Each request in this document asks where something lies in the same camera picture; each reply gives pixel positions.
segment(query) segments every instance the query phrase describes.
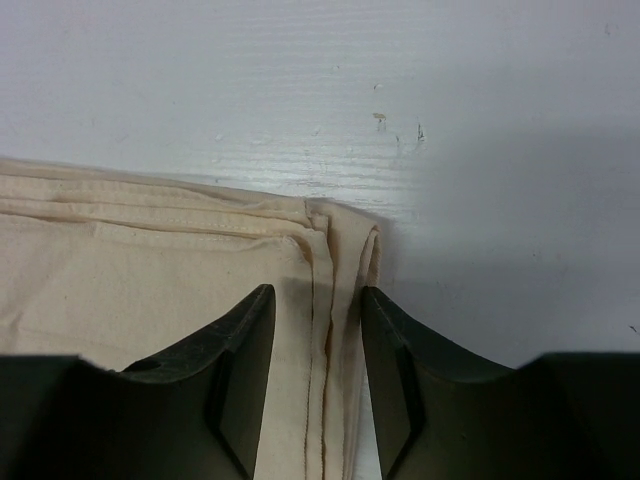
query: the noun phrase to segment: tabletop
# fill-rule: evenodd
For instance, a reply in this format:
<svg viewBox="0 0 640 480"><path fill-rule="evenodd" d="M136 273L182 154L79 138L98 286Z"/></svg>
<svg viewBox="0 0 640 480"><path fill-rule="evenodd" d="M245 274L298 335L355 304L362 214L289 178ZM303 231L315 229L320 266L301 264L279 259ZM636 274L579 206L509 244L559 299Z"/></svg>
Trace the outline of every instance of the tabletop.
<svg viewBox="0 0 640 480"><path fill-rule="evenodd" d="M637 1L0 5L3 155L366 211L382 288L510 366L640 348Z"/></svg>

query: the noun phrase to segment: towel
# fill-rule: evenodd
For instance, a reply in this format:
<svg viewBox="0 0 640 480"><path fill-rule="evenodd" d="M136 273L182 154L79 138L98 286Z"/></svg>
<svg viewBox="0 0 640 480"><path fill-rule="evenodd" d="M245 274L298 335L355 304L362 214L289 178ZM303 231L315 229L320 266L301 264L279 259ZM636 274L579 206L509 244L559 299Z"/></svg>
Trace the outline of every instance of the towel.
<svg viewBox="0 0 640 480"><path fill-rule="evenodd" d="M0 159L0 237L2 353L118 370L274 285L255 478L351 478L373 220L328 202Z"/></svg>

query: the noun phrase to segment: beige cloth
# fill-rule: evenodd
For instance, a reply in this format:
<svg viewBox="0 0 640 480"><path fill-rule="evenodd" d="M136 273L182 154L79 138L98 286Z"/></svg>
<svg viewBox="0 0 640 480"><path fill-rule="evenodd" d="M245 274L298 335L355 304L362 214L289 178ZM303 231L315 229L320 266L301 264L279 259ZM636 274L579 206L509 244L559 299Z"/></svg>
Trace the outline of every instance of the beige cloth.
<svg viewBox="0 0 640 480"><path fill-rule="evenodd" d="M256 478L348 479L377 234L334 204L3 159L0 351L122 369L273 284Z"/></svg>

